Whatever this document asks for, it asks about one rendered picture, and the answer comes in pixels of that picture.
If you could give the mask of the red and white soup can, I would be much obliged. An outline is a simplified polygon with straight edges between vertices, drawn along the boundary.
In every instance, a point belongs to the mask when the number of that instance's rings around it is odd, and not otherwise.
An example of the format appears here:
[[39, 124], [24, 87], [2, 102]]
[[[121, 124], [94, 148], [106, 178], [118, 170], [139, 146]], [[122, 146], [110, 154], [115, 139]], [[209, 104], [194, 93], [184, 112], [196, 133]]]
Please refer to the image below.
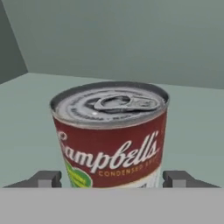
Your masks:
[[161, 87], [132, 81], [56, 94], [49, 107], [71, 186], [157, 187], [169, 102]]

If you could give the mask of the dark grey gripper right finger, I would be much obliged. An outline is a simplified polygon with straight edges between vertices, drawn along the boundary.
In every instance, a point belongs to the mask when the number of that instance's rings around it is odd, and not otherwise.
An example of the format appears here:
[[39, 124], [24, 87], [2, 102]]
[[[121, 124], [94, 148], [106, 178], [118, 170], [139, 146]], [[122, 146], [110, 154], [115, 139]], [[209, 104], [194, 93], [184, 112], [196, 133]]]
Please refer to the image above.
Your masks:
[[163, 188], [218, 188], [191, 176], [186, 171], [163, 171]]

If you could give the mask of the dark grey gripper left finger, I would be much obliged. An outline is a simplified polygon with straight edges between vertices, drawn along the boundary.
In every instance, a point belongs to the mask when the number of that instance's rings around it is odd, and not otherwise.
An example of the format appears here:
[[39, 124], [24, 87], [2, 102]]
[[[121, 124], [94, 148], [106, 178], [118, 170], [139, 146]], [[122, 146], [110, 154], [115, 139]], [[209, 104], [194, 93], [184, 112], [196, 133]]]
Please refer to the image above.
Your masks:
[[61, 177], [61, 171], [38, 171], [32, 177], [7, 185], [6, 188], [57, 188], [62, 187]]

